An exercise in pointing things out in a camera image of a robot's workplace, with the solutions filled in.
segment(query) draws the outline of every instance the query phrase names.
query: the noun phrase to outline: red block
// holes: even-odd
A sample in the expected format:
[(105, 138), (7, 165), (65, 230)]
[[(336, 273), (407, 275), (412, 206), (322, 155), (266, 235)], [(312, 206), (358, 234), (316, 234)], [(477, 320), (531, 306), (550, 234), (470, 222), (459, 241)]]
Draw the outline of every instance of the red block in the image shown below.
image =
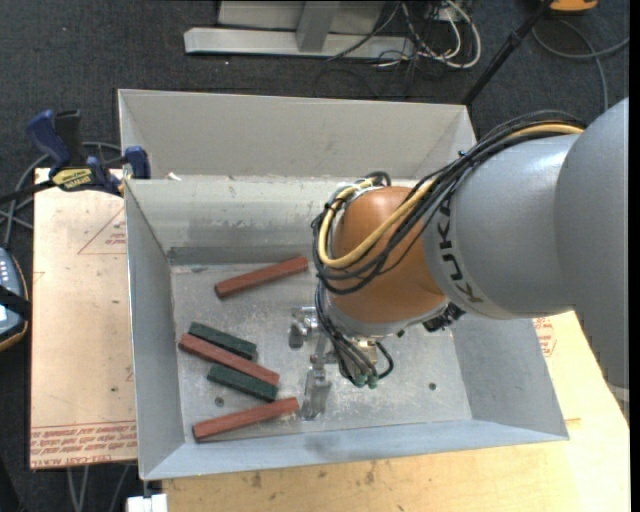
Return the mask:
[(294, 274), (304, 272), (309, 268), (309, 262), (304, 256), (299, 256), (291, 260), (276, 263), (254, 272), (232, 277), (226, 281), (221, 281), (214, 286), (216, 295), (221, 299), (236, 293), (255, 288), (262, 284), (271, 283)]
[(202, 441), (216, 434), (248, 427), (261, 421), (295, 412), (298, 408), (299, 405), (296, 398), (284, 398), (270, 404), (247, 409), (246, 411), (234, 412), (226, 416), (196, 423), (192, 427), (193, 437), (195, 437), (196, 441)]
[(229, 368), (267, 382), (272, 386), (277, 386), (280, 380), (280, 375), (276, 372), (272, 372), (264, 366), (247, 361), (242, 357), (236, 356), (223, 348), (216, 347), (191, 334), (183, 334), (178, 342), (178, 346), (190, 354), (199, 356), (207, 361), (223, 364)]

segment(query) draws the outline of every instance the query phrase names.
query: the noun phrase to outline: cardboard sheet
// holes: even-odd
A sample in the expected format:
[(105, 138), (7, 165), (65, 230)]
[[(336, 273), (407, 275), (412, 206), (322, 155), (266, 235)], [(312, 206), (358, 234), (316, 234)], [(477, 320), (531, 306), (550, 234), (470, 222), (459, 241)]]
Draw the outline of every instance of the cardboard sheet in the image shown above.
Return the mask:
[(121, 198), (35, 196), (32, 469), (137, 457), (125, 237)]

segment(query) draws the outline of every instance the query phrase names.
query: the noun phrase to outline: black device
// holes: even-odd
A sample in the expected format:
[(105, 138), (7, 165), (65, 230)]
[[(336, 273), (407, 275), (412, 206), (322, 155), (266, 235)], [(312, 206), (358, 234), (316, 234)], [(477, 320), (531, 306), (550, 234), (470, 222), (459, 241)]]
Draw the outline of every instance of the black device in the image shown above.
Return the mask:
[(22, 271), (13, 256), (0, 247), (0, 351), (24, 336), (29, 315)]

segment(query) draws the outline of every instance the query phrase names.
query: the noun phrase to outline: metal stand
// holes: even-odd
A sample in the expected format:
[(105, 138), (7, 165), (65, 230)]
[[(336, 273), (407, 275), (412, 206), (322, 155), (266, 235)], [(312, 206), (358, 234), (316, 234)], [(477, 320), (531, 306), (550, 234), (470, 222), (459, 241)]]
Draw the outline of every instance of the metal stand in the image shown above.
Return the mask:
[(304, 387), (304, 400), (300, 408), (300, 418), (309, 421), (325, 411), (327, 397), (331, 390), (331, 381), (327, 378), (325, 364), (335, 363), (335, 356), (327, 349), (327, 337), (318, 325), (316, 308), (300, 307), (292, 311), (294, 322), (289, 330), (289, 346), (300, 349), (305, 341), (316, 341), (316, 350), (311, 355), (311, 369), (307, 372)]
[[(292, 5), (285, 7), (272, 6), (269, 2), (223, 2), (235, 6), (221, 11), (219, 22), (222, 26), (187, 31), (184, 34), (185, 51), (187, 54), (332, 57), (367, 37), (384, 4), (357, 2), (359, 5), (354, 7), (344, 5), (354, 2), (314, 1), (300, 2), (302, 5), (296, 7), (293, 4), (297, 2), (288, 3)], [(253, 25), (258, 28), (245, 28)], [(280, 30), (261, 30), (262, 26)], [(393, 55), (392, 52), (402, 52), (405, 46), (404, 37), (375, 36), (349, 53), (348, 57), (372, 59), (385, 52)]]

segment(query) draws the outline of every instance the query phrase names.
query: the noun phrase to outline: table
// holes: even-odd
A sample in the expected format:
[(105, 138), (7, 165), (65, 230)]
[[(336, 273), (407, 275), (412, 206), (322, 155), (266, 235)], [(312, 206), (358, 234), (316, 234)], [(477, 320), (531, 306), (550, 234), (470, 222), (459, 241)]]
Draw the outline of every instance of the table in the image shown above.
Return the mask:
[[(36, 197), (33, 469), (135, 458), (121, 208)], [(575, 316), (539, 334), (569, 441), (167, 480), (169, 510), (629, 510), (630, 431)]]

